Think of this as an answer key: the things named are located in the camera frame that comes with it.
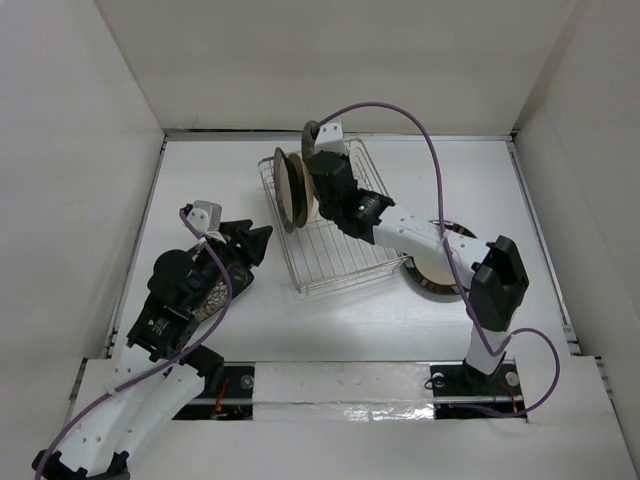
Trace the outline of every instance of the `screw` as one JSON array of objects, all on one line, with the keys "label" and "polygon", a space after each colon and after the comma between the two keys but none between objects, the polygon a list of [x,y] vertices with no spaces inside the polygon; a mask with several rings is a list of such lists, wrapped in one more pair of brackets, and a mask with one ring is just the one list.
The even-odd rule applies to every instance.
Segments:
[{"label": "screw", "polygon": [[518,377],[518,374],[516,372],[508,372],[504,376],[504,379],[507,381],[510,387],[517,387],[518,385],[520,385],[520,377]]},{"label": "screw", "polygon": [[244,375],[240,379],[240,386],[245,390],[249,390],[253,387],[253,377],[251,375]]},{"label": "screw", "polygon": [[431,383],[436,388],[444,387],[444,374],[441,372],[436,372],[431,376]]}]

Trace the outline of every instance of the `white wall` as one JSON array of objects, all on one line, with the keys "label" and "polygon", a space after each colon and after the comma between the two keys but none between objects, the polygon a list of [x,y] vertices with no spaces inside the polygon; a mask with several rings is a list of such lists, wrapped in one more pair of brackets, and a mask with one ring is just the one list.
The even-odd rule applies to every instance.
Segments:
[{"label": "white wall", "polygon": [[516,145],[580,343],[604,359],[639,466],[640,3],[579,8]]},{"label": "white wall", "polygon": [[[508,134],[575,0],[96,0],[160,125],[296,129],[364,100]],[[350,130],[412,132],[392,113]]]},{"label": "white wall", "polygon": [[163,135],[92,2],[0,7],[0,358],[100,352]]}]

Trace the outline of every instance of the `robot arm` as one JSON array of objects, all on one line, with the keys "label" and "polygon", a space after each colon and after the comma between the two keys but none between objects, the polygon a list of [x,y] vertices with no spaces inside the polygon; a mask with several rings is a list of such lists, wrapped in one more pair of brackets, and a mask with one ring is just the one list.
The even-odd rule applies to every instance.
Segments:
[{"label": "robot arm", "polygon": [[[346,235],[394,248],[449,270],[440,230],[380,193],[358,188],[348,155],[338,137],[339,122],[323,126],[315,154],[306,159],[319,212]],[[449,248],[463,287],[494,350],[509,335],[509,325],[529,286],[515,243],[500,236],[493,243],[449,232]],[[492,356],[474,328],[463,363],[466,381],[489,383],[504,355]]]},{"label": "robot arm", "polygon": [[[221,223],[221,207],[209,202],[194,202],[182,213],[225,266],[235,298],[252,283],[250,269],[262,262],[273,228],[252,229],[251,220]],[[205,386],[213,393],[220,387],[224,359],[199,345],[180,362],[118,388],[182,352],[228,294],[222,272],[200,243],[186,252],[162,254],[147,286],[150,295],[106,387],[111,396],[58,444],[46,460],[45,478],[128,480],[132,458],[176,413]],[[34,460],[34,469],[43,455]]]}]

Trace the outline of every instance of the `white floor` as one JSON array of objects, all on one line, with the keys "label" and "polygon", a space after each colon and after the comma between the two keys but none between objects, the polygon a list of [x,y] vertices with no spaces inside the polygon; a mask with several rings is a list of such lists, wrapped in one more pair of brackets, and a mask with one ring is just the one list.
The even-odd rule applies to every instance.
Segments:
[{"label": "white floor", "polygon": [[[433,166],[413,137],[365,137],[394,200],[436,217]],[[260,159],[295,142],[170,142],[157,181],[128,295],[115,356],[147,296],[155,259],[194,244],[178,208],[196,199],[223,206],[223,220],[273,224],[258,173]],[[593,359],[569,356],[560,308],[503,141],[438,141],[445,216],[480,238],[513,238],[531,286],[513,328],[534,326],[556,344],[563,362],[557,393],[522,420],[411,423],[172,422],[133,467],[151,478],[636,478]],[[207,345],[227,361],[460,360],[470,321],[461,302],[426,298],[400,271],[384,280],[314,297],[290,283],[272,237],[256,281],[234,300]],[[512,343],[528,403],[546,390],[549,352],[534,337]],[[96,395],[110,371],[91,361],[79,405]]]}]

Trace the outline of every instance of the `red wire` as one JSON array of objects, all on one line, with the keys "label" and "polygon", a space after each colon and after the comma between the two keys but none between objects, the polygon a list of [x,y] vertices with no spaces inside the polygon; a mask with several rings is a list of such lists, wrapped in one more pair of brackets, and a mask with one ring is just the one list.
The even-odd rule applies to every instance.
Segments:
[{"label": "red wire", "polygon": [[513,394],[513,391],[505,384],[502,382],[502,380],[498,380],[498,383],[500,384],[500,386],[502,388],[504,388],[509,395],[511,396],[511,403],[513,404],[513,412],[517,412],[518,411],[518,407],[516,406],[516,396]]}]

